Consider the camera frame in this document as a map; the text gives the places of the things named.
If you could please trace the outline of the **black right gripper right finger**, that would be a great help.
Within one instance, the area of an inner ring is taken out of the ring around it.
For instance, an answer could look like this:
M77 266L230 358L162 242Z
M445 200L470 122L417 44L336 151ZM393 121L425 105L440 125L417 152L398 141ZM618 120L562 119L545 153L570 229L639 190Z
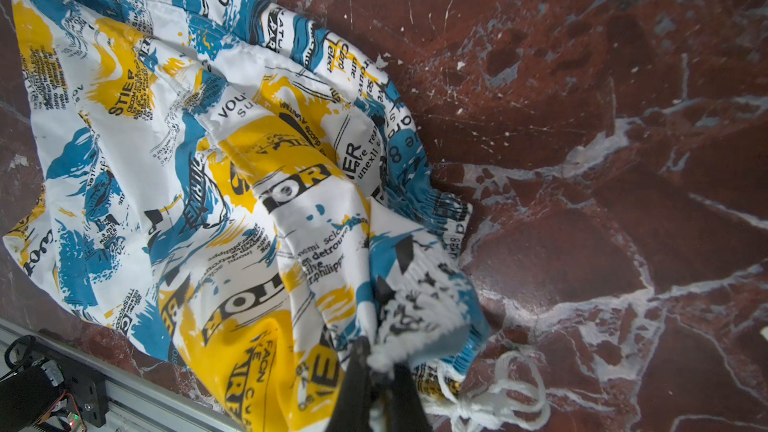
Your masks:
M393 378L384 386L384 415L390 432L431 432L410 369L396 365Z

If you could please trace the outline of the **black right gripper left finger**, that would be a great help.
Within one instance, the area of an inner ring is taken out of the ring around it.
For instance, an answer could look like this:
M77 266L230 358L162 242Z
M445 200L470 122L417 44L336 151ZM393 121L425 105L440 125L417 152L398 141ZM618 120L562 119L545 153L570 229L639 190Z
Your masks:
M356 339L351 347L346 375L326 432L371 431L372 381L367 363L369 354L368 338Z

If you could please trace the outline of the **white yellow blue printed garment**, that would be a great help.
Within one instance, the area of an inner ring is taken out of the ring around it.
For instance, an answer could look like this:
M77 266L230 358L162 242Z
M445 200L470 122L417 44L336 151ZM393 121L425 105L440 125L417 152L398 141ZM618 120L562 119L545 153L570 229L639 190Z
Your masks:
M269 0L11 0L43 172L3 242L61 307L179 360L248 431L326 431L367 337L371 431L406 365L428 418L528 431L540 376L461 393L490 327L468 203L358 48Z

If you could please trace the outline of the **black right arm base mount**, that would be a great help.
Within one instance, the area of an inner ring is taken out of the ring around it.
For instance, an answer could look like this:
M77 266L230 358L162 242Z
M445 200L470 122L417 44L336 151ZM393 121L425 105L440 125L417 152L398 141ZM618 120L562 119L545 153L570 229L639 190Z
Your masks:
M1 429L90 431L106 424L106 376L33 335L1 353Z

